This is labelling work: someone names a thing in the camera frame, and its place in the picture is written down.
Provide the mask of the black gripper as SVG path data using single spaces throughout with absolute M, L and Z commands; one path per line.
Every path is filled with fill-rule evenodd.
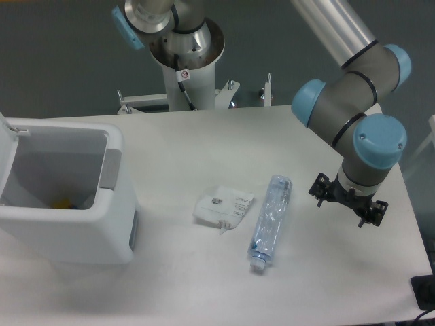
M 361 228 L 365 223 L 379 227 L 387 211 L 389 206 L 387 202 L 372 201 L 376 191 L 376 186 L 357 185 L 340 173 L 337 174 L 334 182 L 330 181 L 325 174 L 319 173 L 309 190 L 309 194 L 316 198 L 317 207 L 320 207 L 325 201 L 337 201 L 352 209 L 360 217 L 358 227 Z

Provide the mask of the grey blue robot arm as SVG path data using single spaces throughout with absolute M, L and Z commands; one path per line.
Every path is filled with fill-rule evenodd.
M 374 195 L 400 160 L 407 135 L 397 119 L 367 111 L 409 77 L 411 60 L 402 48 L 381 45 L 346 1 L 295 1 L 294 7 L 343 70 L 331 84 L 308 81 L 292 100 L 298 120 L 343 157 L 336 178 L 319 174 L 309 192 L 378 226 L 388 205 Z M 171 111 L 228 108 L 215 89 L 224 36 L 201 1 L 121 1 L 111 15 L 125 42 L 149 48 L 162 67 Z

